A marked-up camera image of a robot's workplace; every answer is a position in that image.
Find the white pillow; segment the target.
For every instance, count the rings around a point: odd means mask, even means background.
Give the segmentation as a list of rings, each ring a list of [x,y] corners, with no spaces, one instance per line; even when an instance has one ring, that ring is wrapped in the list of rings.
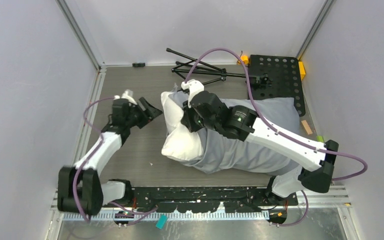
[[[201,160],[205,153],[207,131],[201,129],[198,132],[190,132],[181,124],[184,115],[182,106],[183,102],[188,100],[188,95],[181,91],[164,91],[160,97],[167,128],[161,154],[184,163]]]

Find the grey pillowcase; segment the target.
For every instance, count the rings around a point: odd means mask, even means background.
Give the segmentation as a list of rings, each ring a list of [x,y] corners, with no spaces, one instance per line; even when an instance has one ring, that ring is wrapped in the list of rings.
[[[293,106],[291,97],[256,100],[263,116],[276,125],[300,133],[300,117]],[[290,158],[263,145],[228,139],[216,131],[206,130],[205,151],[201,160],[180,162],[206,174],[221,170],[237,169],[253,173],[282,175],[295,169],[299,164]]]

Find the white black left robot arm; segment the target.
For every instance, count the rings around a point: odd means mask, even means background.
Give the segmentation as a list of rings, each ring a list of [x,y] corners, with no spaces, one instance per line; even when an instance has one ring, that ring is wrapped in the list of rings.
[[[59,170],[58,210],[77,213],[88,220],[113,201],[121,207],[128,207],[134,199],[131,182],[111,179],[102,183],[100,175],[111,157],[125,144],[131,128],[142,129],[162,114],[162,110],[152,106],[144,97],[139,100],[113,97],[111,113],[106,125],[98,131],[98,140],[80,160]]]

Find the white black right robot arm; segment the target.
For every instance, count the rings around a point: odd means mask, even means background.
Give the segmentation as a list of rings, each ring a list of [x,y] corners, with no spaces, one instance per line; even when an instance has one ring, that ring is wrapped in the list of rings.
[[[279,205],[297,191],[324,194],[330,190],[338,144],[289,131],[289,115],[266,118],[255,102],[220,99],[207,91],[186,97],[180,108],[179,128],[197,134],[203,149],[191,160],[195,168],[205,173],[239,169],[270,174],[265,198],[271,205]]]

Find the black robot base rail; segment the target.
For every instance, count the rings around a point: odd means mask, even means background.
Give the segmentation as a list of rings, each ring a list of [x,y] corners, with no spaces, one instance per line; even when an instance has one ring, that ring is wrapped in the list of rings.
[[[275,204],[267,199],[266,188],[259,186],[212,187],[134,187],[115,202],[148,212],[214,213],[223,207],[226,213],[259,213],[271,210]]]

